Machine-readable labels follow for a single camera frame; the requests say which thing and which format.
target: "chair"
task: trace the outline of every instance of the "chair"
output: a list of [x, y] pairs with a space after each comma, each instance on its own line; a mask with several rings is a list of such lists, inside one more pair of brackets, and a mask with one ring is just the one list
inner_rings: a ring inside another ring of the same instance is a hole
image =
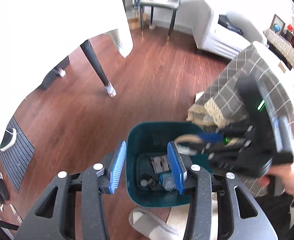
[[198, 8], [192, 30], [198, 49], [233, 59], [254, 41], [267, 44], [264, 34], [243, 15], [232, 11], [227, 13], [231, 23], [242, 29], [241, 36], [219, 25], [219, 12], [205, 0], [199, 0]]

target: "blue gripper pad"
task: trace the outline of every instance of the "blue gripper pad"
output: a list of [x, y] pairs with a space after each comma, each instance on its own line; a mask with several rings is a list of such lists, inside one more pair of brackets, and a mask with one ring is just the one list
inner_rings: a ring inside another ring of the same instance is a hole
[[167, 145], [167, 157], [171, 172], [173, 173], [176, 189], [179, 190], [180, 195], [182, 195], [185, 191], [183, 178], [183, 170], [185, 169], [185, 166], [183, 166], [180, 155], [173, 144], [173, 142], [169, 142]]
[[221, 143], [224, 141], [224, 136], [220, 133], [199, 133], [197, 134], [204, 143]]
[[126, 142], [122, 141], [119, 148], [114, 153], [114, 156], [109, 166], [111, 167], [110, 184], [109, 184], [109, 191], [111, 194], [113, 194], [114, 191], [118, 188], [123, 163], [126, 158], [126, 152], [127, 152]]

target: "trash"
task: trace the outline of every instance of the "trash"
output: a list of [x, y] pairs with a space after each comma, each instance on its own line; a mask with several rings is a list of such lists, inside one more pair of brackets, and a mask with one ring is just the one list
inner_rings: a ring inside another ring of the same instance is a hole
[[149, 189], [154, 189], [154, 187], [158, 184], [158, 181], [155, 180], [153, 177], [151, 177], [150, 175], [148, 174], [144, 174], [141, 178], [141, 181], [140, 181], [140, 185], [142, 187], [146, 187], [146, 188], [149, 188]]
[[174, 177], [171, 172], [162, 173], [159, 175], [159, 184], [163, 186], [166, 191], [172, 191], [176, 188]]
[[147, 186], [148, 186], [148, 181], [147, 181], [146, 179], [142, 179], [142, 180], [140, 181], [140, 186], [142, 186], [142, 187], [147, 187]]
[[155, 174], [169, 171], [167, 155], [151, 157], [151, 164], [154, 167]]

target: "black table leg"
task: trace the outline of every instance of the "black table leg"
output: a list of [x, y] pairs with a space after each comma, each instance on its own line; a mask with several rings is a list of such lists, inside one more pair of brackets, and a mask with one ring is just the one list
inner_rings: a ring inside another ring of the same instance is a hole
[[173, 32], [173, 29], [174, 29], [174, 24], [175, 24], [175, 19], [176, 19], [176, 12], [177, 12], [177, 10], [173, 10], [173, 15], [171, 17], [170, 27], [169, 27], [168, 36], [167, 36], [167, 42], [169, 42], [170, 35], [171, 35], [171, 33]]
[[109, 82], [109, 80], [107, 79], [106, 74], [99, 63], [99, 60], [97, 59], [97, 56], [95, 54], [95, 51], [92, 48], [90, 41], [86, 40], [84, 43], [82, 43], [80, 45], [80, 48], [82, 49], [82, 51], [86, 55], [91, 66], [93, 67], [93, 69], [97, 73], [98, 77], [103, 82], [103, 84], [105, 86], [105, 90], [107, 91], [108, 95], [110, 97], [114, 97], [116, 95], [116, 91], [113, 88], [113, 86], [111, 85], [111, 83]]
[[141, 29], [141, 35], [144, 36], [144, 32], [143, 32], [143, 25], [144, 25], [144, 19], [143, 19], [143, 5], [140, 5], [140, 29]]
[[150, 13], [150, 25], [152, 25], [152, 18], [154, 17], [154, 7], [151, 6], [151, 13]]

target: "doormat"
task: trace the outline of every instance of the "doormat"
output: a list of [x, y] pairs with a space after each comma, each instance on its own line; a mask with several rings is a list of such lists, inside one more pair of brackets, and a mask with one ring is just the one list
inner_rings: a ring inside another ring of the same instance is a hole
[[11, 118], [7, 128], [15, 128], [17, 130], [17, 140], [15, 144], [5, 152], [0, 151], [0, 157], [7, 175], [19, 192], [22, 179], [35, 149], [20, 129], [14, 117]]

